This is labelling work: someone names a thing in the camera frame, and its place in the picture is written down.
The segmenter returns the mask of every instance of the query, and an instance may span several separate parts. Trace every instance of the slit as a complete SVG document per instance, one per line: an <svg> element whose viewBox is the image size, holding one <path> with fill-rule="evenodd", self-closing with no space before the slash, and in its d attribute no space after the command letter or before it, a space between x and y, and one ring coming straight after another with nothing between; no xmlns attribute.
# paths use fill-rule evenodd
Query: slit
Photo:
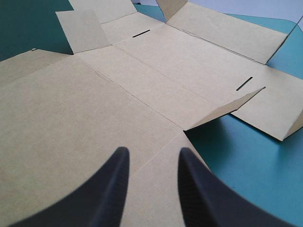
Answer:
<svg viewBox="0 0 303 227"><path fill-rule="evenodd" d="M239 91L244 85L246 85L250 80L252 79L252 77L248 78L243 84L241 84L240 87L237 88L236 91Z"/></svg>
<svg viewBox="0 0 303 227"><path fill-rule="evenodd" d="M137 36L140 36L140 35L142 35L142 34L144 34L144 33L147 33L147 32L149 32L149 31L150 31L150 30L147 30L147 31L145 31L145 32L141 32L140 34L134 35L133 38L135 38L135 37L137 37Z"/></svg>

